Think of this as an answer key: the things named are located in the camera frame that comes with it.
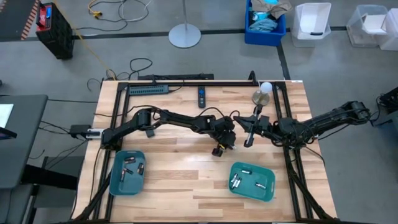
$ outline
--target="remote control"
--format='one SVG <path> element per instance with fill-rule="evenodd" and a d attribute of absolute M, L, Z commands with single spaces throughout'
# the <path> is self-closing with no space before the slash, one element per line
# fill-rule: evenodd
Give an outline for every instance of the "remote control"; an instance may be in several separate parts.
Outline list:
<path fill-rule="evenodd" d="M 198 86 L 198 105 L 199 105 L 199 108 L 205 108 L 206 107 L 205 86 Z"/>

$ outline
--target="red label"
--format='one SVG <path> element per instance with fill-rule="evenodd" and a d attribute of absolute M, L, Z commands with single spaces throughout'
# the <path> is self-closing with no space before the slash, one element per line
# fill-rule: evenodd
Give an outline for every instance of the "red label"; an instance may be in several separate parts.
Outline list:
<path fill-rule="evenodd" d="M 50 29 L 50 27 L 51 27 L 51 25 L 50 25 L 50 27 L 47 27 L 46 26 L 46 20 L 49 20 L 48 21 L 48 23 L 50 22 L 50 20 L 51 20 L 51 17 L 50 18 L 46 18 L 45 17 L 45 15 L 46 15 L 46 13 L 47 13 L 47 8 L 51 8 L 51 5 L 48 5 L 48 6 L 45 6 L 45 8 L 43 9 L 43 8 L 40 8 L 40 10 L 39 10 L 39 15 L 37 15 L 40 19 L 39 19 L 39 23 L 41 23 L 43 26 L 42 27 L 40 27 L 40 26 L 37 26 L 37 31 L 46 31 L 46 30 L 49 30 Z"/>

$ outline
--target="yellow cable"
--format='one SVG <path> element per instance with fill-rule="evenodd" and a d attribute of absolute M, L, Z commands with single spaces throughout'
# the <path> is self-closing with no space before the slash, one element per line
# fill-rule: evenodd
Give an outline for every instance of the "yellow cable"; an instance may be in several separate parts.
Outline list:
<path fill-rule="evenodd" d="M 116 81 L 116 75 L 115 75 L 115 73 L 114 73 L 114 72 L 113 72 L 113 71 L 100 59 L 100 57 L 99 57 L 96 53 L 94 53 L 94 51 L 87 45 L 86 41 L 85 41 L 85 40 L 83 39 L 83 37 L 81 36 L 79 30 L 77 30 L 77 29 L 72 25 L 72 23 L 71 23 L 70 20 L 68 19 L 67 15 L 66 15 L 66 14 L 64 13 L 64 11 L 60 8 L 60 6 L 59 6 L 57 0 L 54 0 L 54 4 L 55 4 L 56 7 L 58 8 L 58 10 L 61 12 L 61 14 L 64 16 L 65 20 L 69 23 L 70 27 L 71 27 L 73 30 L 75 30 L 77 36 L 79 36 L 79 38 L 80 38 L 82 44 L 86 47 L 86 49 L 87 49 L 88 51 L 90 51 L 90 53 L 93 54 L 93 55 L 98 59 L 98 61 L 100 62 L 100 64 L 102 64 L 102 66 L 103 66 L 107 71 L 110 71 L 110 72 L 111 72 L 113 80 Z"/>
<path fill-rule="evenodd" d="M 98 15 L 98 14 L 101 13 L 101 12 L 99 12 L 99 11 L 93 11 L 93 10 L 91 9 L 91 5 L 92 5 L 95 1 L 97 1 L 97 0 L 91 0 L 90 3 L 88 3 L 88 6 L 87 6 L 88 10 L 89 10 L 90 12 L 92 12 L 92 13 L 94 14 L 94 16 L 96 16 L 96 15 Z"/>

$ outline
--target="black desk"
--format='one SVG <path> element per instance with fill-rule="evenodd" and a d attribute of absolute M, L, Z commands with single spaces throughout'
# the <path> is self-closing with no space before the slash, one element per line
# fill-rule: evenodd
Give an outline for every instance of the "black desk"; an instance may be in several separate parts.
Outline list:
<path fill-rule="evenodd" d="M 0 141 L 0 189 L 12 189 L 21 181 L 46 102 L 46 95 L 0 97 L 0 104 L 14 105 L 6 129 L 17 133 L 15 139 Z"/>
<path fill-rule="evenodd" d="M 14 105 L 6 129 L 17 133 L 15 139 L 0 141 L 0 223 L 21 223 L 39 185 L 76 190 L 76 177 L 26 164 L 47 99 L 46 95 L 0 96 L 0 104 Z"/>
<path fill-rule="evenodd" d="M 13 189 L 21 183 L 76 189 L 76 177 L 26 164 L 47 99 L 46 95 L 0 97 L 0 104 L 14 105 L 6 129 L 17 133 L 15 139 L 0 141 L 0 189 Z"/>

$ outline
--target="white ball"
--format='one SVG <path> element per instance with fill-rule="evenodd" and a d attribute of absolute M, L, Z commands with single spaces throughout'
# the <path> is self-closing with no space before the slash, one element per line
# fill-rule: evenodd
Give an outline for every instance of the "white ball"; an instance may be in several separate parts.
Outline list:
<path fill-rule="evenodd" d="M 260 87 L 261 93 L 269 93 L 272 91 L 272 84 L 269 82 L 264 82 Z"/>

